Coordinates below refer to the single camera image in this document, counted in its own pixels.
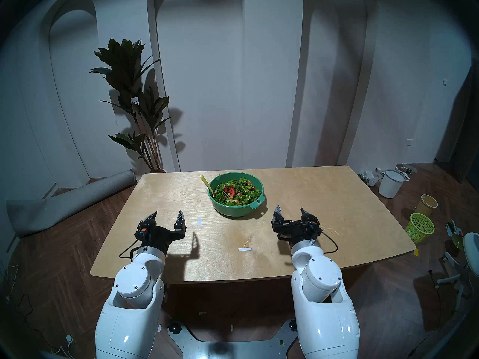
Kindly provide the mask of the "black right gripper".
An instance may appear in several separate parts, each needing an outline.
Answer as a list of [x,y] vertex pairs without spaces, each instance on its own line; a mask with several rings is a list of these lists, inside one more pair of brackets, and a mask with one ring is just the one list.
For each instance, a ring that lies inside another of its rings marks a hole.
[[279,205],[274,210],[272,219],[272,230],[277,233],[280,241],[286,241],[294,246],[301,241],[309,241],[314,245],[317,238],[322,234],[320,222],[317,217],[301,208],[301,220],[284,220]]

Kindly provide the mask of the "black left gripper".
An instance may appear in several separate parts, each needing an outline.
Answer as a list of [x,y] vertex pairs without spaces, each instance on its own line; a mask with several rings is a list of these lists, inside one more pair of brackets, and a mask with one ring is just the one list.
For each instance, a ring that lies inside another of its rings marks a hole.
[[141,247],[155,248],[164,255],[167,254],[168,248],[173,241],[185,238],[186,222],[182,210],[179,210],[174,230],[168,230],[164,227],[157,226],[155,221],[157,211],[140,221],[137,226],[135,238],[141,241]]

